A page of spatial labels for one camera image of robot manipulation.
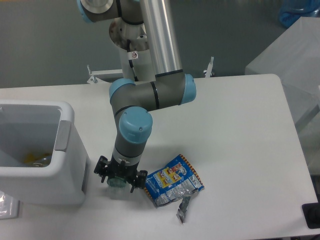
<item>gray wall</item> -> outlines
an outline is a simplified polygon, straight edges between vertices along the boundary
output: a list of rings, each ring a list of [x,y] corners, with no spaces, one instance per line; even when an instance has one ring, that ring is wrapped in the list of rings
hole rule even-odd
[[[281,0],[172,0],[185,72],[202,77],[215,56],[217,76],[245,66],[285,29]],[[84,84],[91,70],[119,69],[111,21],[85,23],[76,0],[0,2],[0,88]]]

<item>blue object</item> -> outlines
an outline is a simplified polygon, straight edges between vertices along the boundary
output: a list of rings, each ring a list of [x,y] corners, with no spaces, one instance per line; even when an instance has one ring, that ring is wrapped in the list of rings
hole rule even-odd
[[[79,9],[79,11],[80,11],[80,13],[81,13],[82,19],[83,19],[86,23],[88,23],[88,24],[93,23],[93,21],[91,21],[91,20],[87,17],[84,9],[82,8],[82,4],[81,4],[80,0],[76,0],[76,4],[78,5],[78,9]]]
[[[192,102],[195,100],[196,96],[197,88],[195,80],[190,74],[185,74],[185,87],[180,105]]]
[[[128,79],[128,78],[120,78],[118,80],[115,80],[110,88],[109,88],[109,97],[110,97],[110,101],[111,101],[111,98],[112,98],[112,95],[120,88],[122,87],[123,85],[126,85],[126,84],[133,84],[135,85],[135,82],[132,81],[131,79]]]
[[[279,21],[289,28],[300,17],[317,17],[320,0],[284,0],[279,12]]]
[[[149,174],[144,190],[154,204],[161,207],[204,187],[196,170],[180,154],[163,168]]]
[[[152,116],[142,107],[126,109],[119,120],[119,131],[125,140],[132,144],[145,143],[152,130]]]

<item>white table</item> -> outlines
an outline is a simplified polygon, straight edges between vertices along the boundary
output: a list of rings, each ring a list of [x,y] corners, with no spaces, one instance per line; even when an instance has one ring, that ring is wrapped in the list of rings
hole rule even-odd
[[[110,158],[116,128],[109,83],[0,89],[0,98],[67,101],[87,149],[82,206],[23,204],[20,217],[0,222],[5,239],[248,240],[319,234],[301,205],[317,201],[279,78],[250,75],[197,79],[192,103],[151,112],[152,134],[139,169],[149,173],[183,154],[205,189],[186,223],[180,202],[155,208],[142,190],[111,192],[93,168]]]

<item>white bin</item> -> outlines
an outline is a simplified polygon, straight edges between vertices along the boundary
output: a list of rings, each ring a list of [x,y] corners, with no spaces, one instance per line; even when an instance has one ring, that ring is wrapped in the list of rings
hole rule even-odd
[[[0,191],[32,204],[81,204],[88,154],[66,102],[0,100]],[[28,155],[51,155],[48,166]]]

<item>metal bracket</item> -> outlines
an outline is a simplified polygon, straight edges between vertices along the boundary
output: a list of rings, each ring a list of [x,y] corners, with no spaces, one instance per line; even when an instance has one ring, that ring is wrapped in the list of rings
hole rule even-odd
[[[213,66],[214,66],[214,59],[215,57],[212,56],[210,59],[210,62],[208,64],[207,69],[203,70],[203,74],[205,78],[210,78],[215,76],[215,72],[213,71]]]
[[[120,79],[124,77],[122,69],[114,70],[102,70],[102,71],[91,71],[90,66],[86,66],[89,73],[88,84],[98,84],[103,82],[109,82],[108,79]]]

